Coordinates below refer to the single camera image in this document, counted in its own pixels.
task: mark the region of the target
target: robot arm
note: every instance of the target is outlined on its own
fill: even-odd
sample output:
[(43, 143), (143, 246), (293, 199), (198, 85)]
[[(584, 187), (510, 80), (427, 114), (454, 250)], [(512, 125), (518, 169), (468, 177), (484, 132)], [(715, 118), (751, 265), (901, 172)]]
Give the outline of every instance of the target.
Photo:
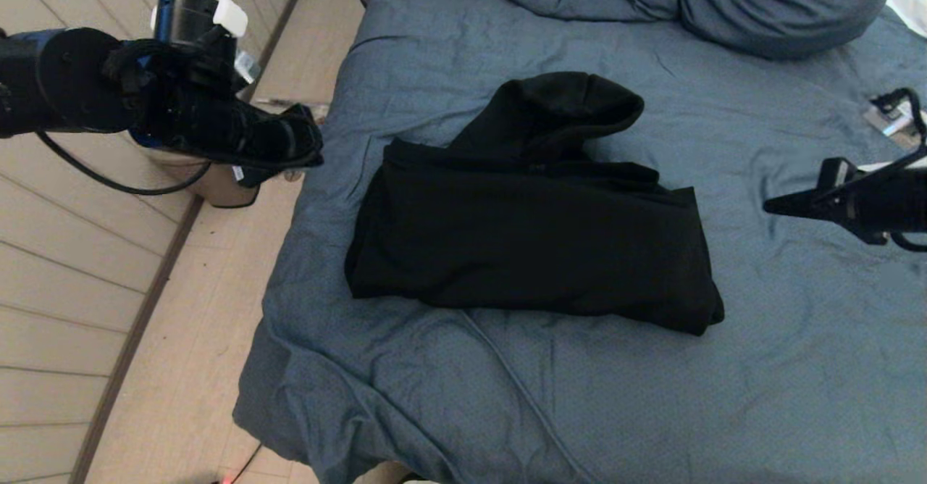
[(159, 0), (152, 26), (141, 41), (92, 28), (0, 38), (0, 137), (129, 130), (146, 147), (257, 170), (257, 183), (322, 163), (307, 107), (269, 114), (235, 98), (248, 85), (235, 67), (246, 26), (238, 6)]

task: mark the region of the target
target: blue comforter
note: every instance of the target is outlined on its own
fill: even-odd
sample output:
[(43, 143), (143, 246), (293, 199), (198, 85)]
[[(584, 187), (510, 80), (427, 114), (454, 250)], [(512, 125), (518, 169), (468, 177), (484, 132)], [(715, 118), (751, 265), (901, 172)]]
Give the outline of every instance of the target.
[[(264, 299), (235, 420), (325, 483), (398, 460), (443, 482), (906, 482), (927, 474), (925, 265), (765, 198), (826, 157), (898, 157), (866, 99), (927, 94), (883, 12), (801, 61), (678, 22), (566, 22), (507, 0), (371, 0)], [(695, 185), (727, 318), (702, 338), (619, 317), (354, 300), (345, 251), (392, 138), (453, 140), (503, 82), (602, 75), (647, 102), (588, 145)]]

